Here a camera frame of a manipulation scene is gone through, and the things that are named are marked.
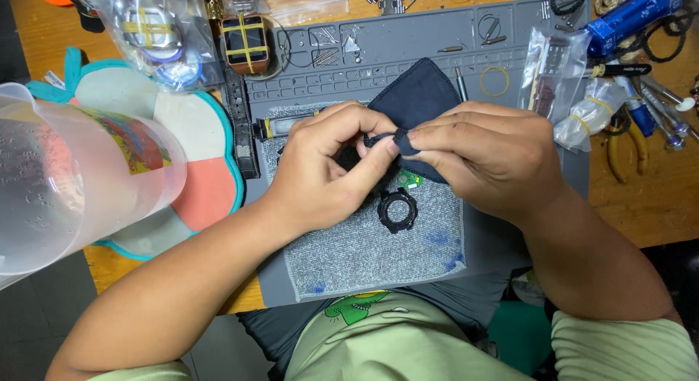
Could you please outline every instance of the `green t-shirt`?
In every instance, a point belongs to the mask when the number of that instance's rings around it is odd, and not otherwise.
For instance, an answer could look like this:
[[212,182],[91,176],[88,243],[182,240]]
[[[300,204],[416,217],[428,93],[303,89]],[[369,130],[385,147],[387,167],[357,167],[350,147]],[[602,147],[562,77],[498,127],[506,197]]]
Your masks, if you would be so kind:
[[[552,347],[559,380],[697,380],[687,332],[667,319],[586,321],[557,312]],[[92,381],[190,380],[181,363],[117,370]],[[289,381],[531,380],[478,350],[431,303],[398,292],[344,297],[303,330]]]

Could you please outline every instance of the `person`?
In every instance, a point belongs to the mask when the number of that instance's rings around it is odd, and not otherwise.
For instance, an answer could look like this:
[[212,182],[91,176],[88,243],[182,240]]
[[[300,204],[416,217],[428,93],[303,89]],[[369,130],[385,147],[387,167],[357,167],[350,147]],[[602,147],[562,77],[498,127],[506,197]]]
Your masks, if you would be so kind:
[[[48,381],[190,380],[178,359],[260,262],[356,211],[398,155],[356,101],[296,123],[267,192],[131,271],[83,313]],[[408,133],[453,192],[524,234],[559,311],[560,380],[696,380],[697,357],[663,281],[639,249],[566,185],[552,125],[531,111],[464,102]],[[346,145],[362,157],[345,171]],[[268,226],[275,226],[269,231]],[[240,314],[285,380],[527,380],[474,345],[509,271]]]

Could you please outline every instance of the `blue stain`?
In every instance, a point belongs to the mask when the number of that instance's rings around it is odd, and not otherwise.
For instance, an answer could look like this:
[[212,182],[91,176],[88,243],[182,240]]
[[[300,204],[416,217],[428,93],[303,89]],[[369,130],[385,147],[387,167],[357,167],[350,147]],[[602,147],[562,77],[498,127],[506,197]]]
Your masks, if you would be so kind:
[[317,286],[311,289],[311,291],[313,291],[313,294],[322,294],[325,292],[325,283],[319,282]]
[[432,244],[445,245],[449,243],[449,235],[444,232],[431,232],[425,235],[425,239]]
[[447,261],[444,264],[444,267],[447,269],[448,272],[451,272],[457,267],[457,261],[461,261],[461,263],[466,263],[462,253],[455,254],[449,261]]

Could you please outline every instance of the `gray silicone repair mat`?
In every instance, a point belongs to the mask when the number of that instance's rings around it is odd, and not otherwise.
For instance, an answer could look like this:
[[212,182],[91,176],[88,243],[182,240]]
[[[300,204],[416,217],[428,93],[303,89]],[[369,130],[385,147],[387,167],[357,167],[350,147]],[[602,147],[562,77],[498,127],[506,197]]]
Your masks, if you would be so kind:
[[[297,28],[274,29],[274,44],[278,55],[280,44],[290,44],[291,62],[299,66],[311,62],[315,57],[318,42],[329,38],[320,33],[328,30],[335,45],[320,46],[321,51],[335,49],[339,55],[337,65],[325,67],[294,67],[287,65],[278,76],[267,81],[247,81],[250,114],[253,120],[265,118],[268,112],[279,107],[293,105],[316,105],[347,99],[372,100],[384,87],[405,72],[418,59],[431,58],[448,75],[456,87],[454,67],[459,66],[466,82],[469,99],[493,102],[515,107],[520,91],[522,69],[532,27],[554,28],[565,21],[553,15],[545,19],[542,2],[548,0],[520,0],[497,4],[483,4],[456,9],[441,9],[418,13],[405,13],[369,19],[318,23]],[[575,28],[591,19],[590,1],[586,3],[584,15]],[[491,38],[505,36],[503,42],[481,45],[493,21],[500,19]],[[355,62],[353,52],[343,53],[348,35],[355,37],[359,45],[361,63]],[[438,49],[459,46],[460,39],[468,48],[452,53],[436,53]],[[507,90],[498,97],[487,96],[479,85],[485,69],[502,67],[509,77]],[[507,80],[498,70],[483,75],[483,88],[491,94],[502,92]],[[584,83],[578,89],[579,98]],[[246,203],[257,199],[268,187],[267,168],[262,158],[262,147],[256,141],[261,177],[247,180]],[[566,181],[584,198],[587,198],[589,182],[589,156],[587,153],[571,153],[558,150],[561,169]],[[481,275],[495,270],[519,268],[530,265],[523,238],[514,226],[493,216],[478,212],[468,204],[463,205],[463,245],[467,268],[450,278]],[[264,304],[267,307],[296,302],[289,270],[282,251],[265,260],[257,269]],[[392,288],[393,286],[375,287]],[[313,299],[337,296],[315,296]]]

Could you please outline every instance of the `gray towel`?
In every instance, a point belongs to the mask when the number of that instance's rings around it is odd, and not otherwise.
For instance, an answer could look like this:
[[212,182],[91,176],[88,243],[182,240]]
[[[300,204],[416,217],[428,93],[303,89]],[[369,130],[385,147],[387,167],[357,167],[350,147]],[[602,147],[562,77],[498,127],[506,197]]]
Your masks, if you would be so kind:
[[[312,112],[323,105],[271,109],[267,117]],[[286,137],[262,144],[267,182],[277,170],[277,153]],[[396,175],[386,190],[398,189]],[[446,184],[425,180],[409,189],[417,201],[418,214],[412,230],[393,235],[379,222],[378,198],[365,204],[332,228],[313,231],[284,248],[296,300],[319,295],[341,295],[390,284],[409,285],[442,278],[465,269],[463,251],[463,202]],[[407,206],[396,202],[389,216],[399,221]]]

